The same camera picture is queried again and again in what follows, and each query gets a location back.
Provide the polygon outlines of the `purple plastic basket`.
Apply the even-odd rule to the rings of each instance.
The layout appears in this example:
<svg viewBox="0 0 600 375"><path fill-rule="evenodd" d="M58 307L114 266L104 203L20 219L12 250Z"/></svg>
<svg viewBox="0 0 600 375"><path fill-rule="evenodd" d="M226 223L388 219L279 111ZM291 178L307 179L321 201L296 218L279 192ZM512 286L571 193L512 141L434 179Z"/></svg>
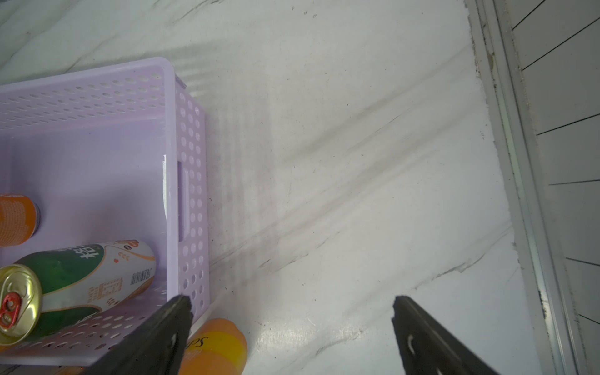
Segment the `purple plastic basket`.
<svg viewBox="0 0 600 375"><path fill-rule="evenodd" d="M1 190L41 210L37 233L1 263L75 245L137 239L157 257L148 291L77 326L1 354L2 368L93 364L159 308L209 308L205 113L164 58L1 88Z"/></svg>

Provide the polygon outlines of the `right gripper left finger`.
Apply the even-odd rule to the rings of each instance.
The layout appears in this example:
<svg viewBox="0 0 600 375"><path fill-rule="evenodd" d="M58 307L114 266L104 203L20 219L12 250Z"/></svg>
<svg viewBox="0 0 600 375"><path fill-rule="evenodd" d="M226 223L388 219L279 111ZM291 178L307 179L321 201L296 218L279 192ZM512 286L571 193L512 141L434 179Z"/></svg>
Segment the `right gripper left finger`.
<svg viewBox="0 0 600 375"><path fill-rule="evenodd" d="M192 327L192 303L178 295L83 371L98 375L177 374Z"/></svg>

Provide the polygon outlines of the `green brown can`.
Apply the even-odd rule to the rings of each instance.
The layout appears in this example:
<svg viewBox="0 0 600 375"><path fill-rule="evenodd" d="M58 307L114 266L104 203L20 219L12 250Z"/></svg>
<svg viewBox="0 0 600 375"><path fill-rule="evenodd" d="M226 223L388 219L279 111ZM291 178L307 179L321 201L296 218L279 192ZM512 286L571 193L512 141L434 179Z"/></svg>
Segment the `green brown can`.
<svg viewBox="0 0 600 375"><path fill-rule="evenodd" d="M157 259L138 240L29 254L1 268L1 344L52 336L133 299L153 283Z"/></svg>

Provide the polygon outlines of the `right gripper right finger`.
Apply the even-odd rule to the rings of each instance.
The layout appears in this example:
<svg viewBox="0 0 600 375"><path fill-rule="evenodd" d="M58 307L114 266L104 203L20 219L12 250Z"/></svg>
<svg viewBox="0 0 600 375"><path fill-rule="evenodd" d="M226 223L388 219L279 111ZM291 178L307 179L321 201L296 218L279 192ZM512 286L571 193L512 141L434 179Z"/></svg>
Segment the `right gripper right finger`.
<svg viewBox="0 0 600 375"><path fill-rule="evenodd" d="M405 373L496 373L409 296L396 297L393 308L392 324Z"/></svg>

